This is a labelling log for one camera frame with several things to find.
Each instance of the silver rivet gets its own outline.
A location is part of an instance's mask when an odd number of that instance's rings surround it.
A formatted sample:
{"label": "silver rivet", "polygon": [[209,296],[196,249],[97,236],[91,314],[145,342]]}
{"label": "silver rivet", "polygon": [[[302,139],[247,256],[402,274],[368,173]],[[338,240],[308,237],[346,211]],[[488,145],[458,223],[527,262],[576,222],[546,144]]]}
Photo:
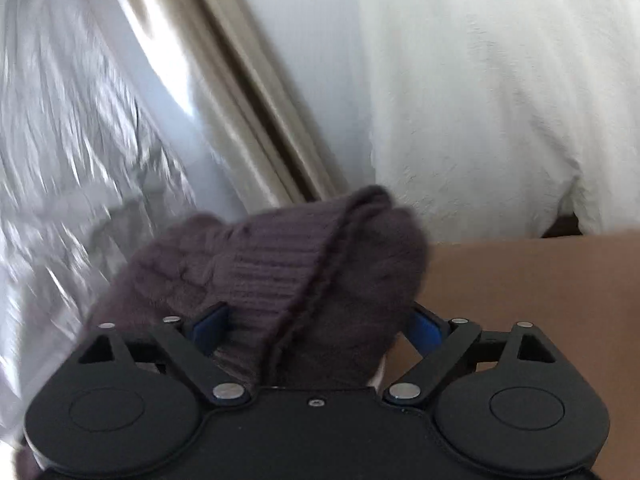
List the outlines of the silver rivet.
{"label": "silver rivet", "polygon": [[389,388],[389,394],[394,399],[409,400],[420,395],[420,386],[413,383],[398,383]]}
{"label": "silver rivet", "polygon": [[239,399],[244,395],[244,386],[238,383],[222,383],[213,388],[213,395],[222,400]]}

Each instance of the purple knit beanie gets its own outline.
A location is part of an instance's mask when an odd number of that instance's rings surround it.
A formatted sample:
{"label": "purple knit beanie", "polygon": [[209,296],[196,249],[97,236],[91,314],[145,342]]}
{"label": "purple knit beanie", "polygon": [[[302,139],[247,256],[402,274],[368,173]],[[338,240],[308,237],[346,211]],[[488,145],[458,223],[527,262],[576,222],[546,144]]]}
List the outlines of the purple knit beanie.
{"label": "purple knit beanie", "polygon": [[364,386],[411,314],[426,242],[378,186],[225,226],[197,215],[139,251],[95,309],[118,326],[219,301],[213,359],[249,387]]}

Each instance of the brown cardboard box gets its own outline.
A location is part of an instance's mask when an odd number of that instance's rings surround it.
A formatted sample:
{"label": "brown cardboard box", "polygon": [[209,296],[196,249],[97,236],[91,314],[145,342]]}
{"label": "brown cardboard box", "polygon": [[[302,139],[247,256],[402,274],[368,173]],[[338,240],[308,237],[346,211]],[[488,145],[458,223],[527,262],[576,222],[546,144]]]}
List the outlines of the brown cardboard box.
{"label": "brown cardboard box", "polygon": [[[640,478],[640,234],[438,246],[418,301],[486,330],[538,325],[609,409],[595,471],[604,480]],[[416,360],[399,341],[386,382]]]}

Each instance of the knit hat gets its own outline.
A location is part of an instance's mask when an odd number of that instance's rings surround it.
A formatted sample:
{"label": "knit hat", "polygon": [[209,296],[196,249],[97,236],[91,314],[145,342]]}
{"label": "knit hat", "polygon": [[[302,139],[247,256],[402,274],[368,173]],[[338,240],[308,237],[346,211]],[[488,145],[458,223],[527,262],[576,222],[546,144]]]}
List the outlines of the knit hat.
{"label": "knit hat", "polygon": [[412,311],[426,243],[378,186],[225,226],[197,215],[139,251],[95,309],[119,326],[219,301],[213,359],[249,387],[364,386]]}

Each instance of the beige fabric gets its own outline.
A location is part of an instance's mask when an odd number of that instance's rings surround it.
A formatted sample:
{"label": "beige fabric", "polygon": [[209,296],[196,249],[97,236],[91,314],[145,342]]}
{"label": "beige fabric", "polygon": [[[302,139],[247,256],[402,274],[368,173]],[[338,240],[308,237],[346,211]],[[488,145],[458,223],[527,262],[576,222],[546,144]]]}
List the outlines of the beige fabric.
{"label": "beige fabric", "polygon": [[334,195],[236,0],[119,1],[154,71],[203,126],[249,213]]}

